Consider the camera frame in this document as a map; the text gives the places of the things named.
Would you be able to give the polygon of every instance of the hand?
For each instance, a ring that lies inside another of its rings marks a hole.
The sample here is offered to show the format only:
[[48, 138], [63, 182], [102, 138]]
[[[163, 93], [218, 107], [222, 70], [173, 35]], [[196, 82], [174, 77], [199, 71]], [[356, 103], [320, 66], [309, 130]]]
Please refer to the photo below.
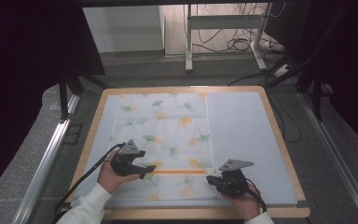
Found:
[[98, 175], [98, 184], [100, 184], [106, 191], [112, 193], [122, 183], [138, 179], [140, 175], [117, 175], [110, 165], [110, 161], [115, 157], [118, 150], [113, 150], [106, 161], [101, 166], [100, 174]]
[[[259, 192], [254, 185], [250, 183], [248, 183], [248, 185], [249, 189], [254, 193]], [[245, 221], [260, 215], [260, 205], [258, 201], [248, 192], [244, 193], [238, 198], [230, 198], [224, 194], [222, 194], [222, 197], [234, 205], [238, 213], [241, 215], [241, 217], [243, 217], [243, 219], [245, 219]]]

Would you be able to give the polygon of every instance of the white wall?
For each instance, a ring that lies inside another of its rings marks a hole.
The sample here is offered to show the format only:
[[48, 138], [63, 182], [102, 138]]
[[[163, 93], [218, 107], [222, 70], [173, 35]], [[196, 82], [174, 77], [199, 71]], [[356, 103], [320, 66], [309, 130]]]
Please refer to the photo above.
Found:
[[163, 49], [159, 6], [83, 8], [99, 52]]

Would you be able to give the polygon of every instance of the table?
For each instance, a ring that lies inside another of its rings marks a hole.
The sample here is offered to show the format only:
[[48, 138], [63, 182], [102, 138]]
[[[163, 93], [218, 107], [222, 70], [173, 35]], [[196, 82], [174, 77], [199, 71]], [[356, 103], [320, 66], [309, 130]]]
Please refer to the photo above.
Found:
[[[268, 115], [268, 121], [274, 132], [279, 150], [290, 180], [295, 190], [298, 201], [297, 206], [277, 206], [269, 207], [268, 213], [272, 217], [307, 217], [310, 214], [310, 208], [306, 203], [306, 198], [301, 185], [296, 176], [296, 171], [291, 162], [285, 143], [283, 142], [281, 132], [274, 118], [269, 100], [264, 89], [256, 86], [248, 87], [166, 87], [166, 88], [128, 88], [128, 89], [108, 89], [103, 92], [98, 104], [97, 111], [92, 121], [86, 144], [78, 162], [76, 172], [73, 178], [72, 186], [83, 175], [85, 166], [90, 155], [93, 140], [103, 114], [103, 108], [109, 95], [130, 94], [130, 93], [167, 93], [167, 92], [194, 92], [194, 93], [212, 93], [212, 92], [247, 92], [256, 91], [259, 93], [263, 106]], [[240, 218], [236, 211], [231, 207], [178, 207], [178, 208], [115, 208], [106, 210], [107, 219], [182, 219], [186, 214], [186, 219], [238, 219]]]

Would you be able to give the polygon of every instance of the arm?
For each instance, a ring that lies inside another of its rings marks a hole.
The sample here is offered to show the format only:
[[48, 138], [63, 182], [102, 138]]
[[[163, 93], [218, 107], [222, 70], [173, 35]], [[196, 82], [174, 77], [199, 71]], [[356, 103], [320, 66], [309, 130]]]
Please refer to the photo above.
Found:
[[[252, 184], [249, 184], [249, 189], [253, 192], [258, 192]], [[240, 216], [244, 219], [244, 224], [273, 224], [272, 219], [267, 212], [260, 214], [260, 205], [258, 201], [249, 193], [245, 193], [235, 199], [224, 194], [222, 194], [222, 197], [231, 202]]]
[[139, 178], [139, 175], [120, 176], [113, 171], [110, 166], [110, 161], [114, 158], [116, 153], [117, 151], [114, 150], [106, 159], [107, 162], [104, 162], [101, 166], [97, 183], [92, 190], [88, 194], [79, 197], [79, 206], [69, 210], [57, 223], [101, 223], [104, 214], [104, 205], [111, 198], [112, 192], [115, 191], [120, 184]]

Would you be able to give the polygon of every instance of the metal frame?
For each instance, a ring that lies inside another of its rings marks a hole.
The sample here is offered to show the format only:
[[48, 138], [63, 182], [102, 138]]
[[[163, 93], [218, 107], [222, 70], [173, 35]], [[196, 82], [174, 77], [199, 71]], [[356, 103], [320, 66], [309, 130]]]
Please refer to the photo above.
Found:
[[37, 170], [34, 174], [34, 177], [29, 185], [25, 195], [21, 201], [19, 209], [17, 210], [16, 215], [13, 218], [12, 223], [26, 223], [28, 221], [29, 216], [31, 215], [34, 204], [39, 197], [40, 191], [43, 188], [46, 178], [48, 177], [48, 172], [52, 163], [54, 162], [54, 158], [57, 154], [57, 151], [60, 147], [61, 141], [65, 132], [68, 128], [68, 124], [71, 121], [71, 115], [75, 111], [77, 102], [79, 97], [76, 95], [72, 95], [69, 104], [68, 104], [68, 112], [69, 116], [67, 120], [64, 120], [62, 123], [59, 123], [49, 144], [46, 149], [45, 155], [42, 158], [42, 161], [39, 163]]
[[191, 5], [187, 5], [187, 42], [186, 42], [186, 71], [193, 71], [193, 52], [191, 31], [211, 29], [257, 29], [255, 41], [250, 43], [257, 65], [261, 71], [267, 70], [263, 57], [258, 49], [261, 35], [266, 25], [270, 3], [262, 15], [220, 15], [192, 16]]
[[353, 174], [351, 173], [350, 168], [348, 167], [347, 163], [339, 153], [339, 149], [335, 145], [333, 139], [330, 137], [330, 134], [325, 129], [324, 124], [319, 121], [319, 119], [315, 116], [312, 110], [312, 102], [310, 101], [309, 96], [306, 93], [299, 93], [298, 94], [303, 106], [306, 108], [307, 113], [312, 121], [313, 125], [315, 126], [316, 132], [319, 134], [324, 147], [327, 149], [327, 152], [330, 156], [331, 161], [336, 166], [336, 169], [341, 176], [342, 181], [345, 184], [349, 194], [351, 195], [354, 203], [358, 208], [358, 182], [354, 178]]

